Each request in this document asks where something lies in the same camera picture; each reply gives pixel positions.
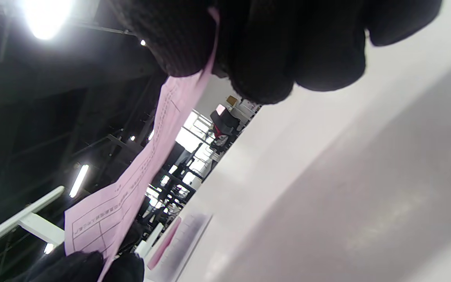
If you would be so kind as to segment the person's left hand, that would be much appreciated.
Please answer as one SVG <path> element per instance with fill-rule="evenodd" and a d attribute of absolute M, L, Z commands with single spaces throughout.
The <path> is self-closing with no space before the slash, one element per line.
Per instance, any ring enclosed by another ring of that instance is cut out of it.
<path fill-rule="evenodd" d="M 104 257 L 98 252 L 74 252 L 65 255 L 61 244 L 27 271 L 10 282 L 98 282 L 104 268 Z M 125 253 L 114 260 L 103 282 L 143 282 L 145 265 L 135 253 Z"/>

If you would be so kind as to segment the person's right hand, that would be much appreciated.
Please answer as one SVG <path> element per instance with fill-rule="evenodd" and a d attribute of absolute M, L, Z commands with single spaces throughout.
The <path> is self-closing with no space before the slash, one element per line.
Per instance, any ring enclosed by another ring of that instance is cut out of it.
<path fill-rule="evenodd" d="M 440 0 L 111 0 L 119 21 L 172 77 L 205 68 L 257 104 L 294 85 L 317 92 L 357 82 L 366 41 L 389 46 L 429 25 Z"/>

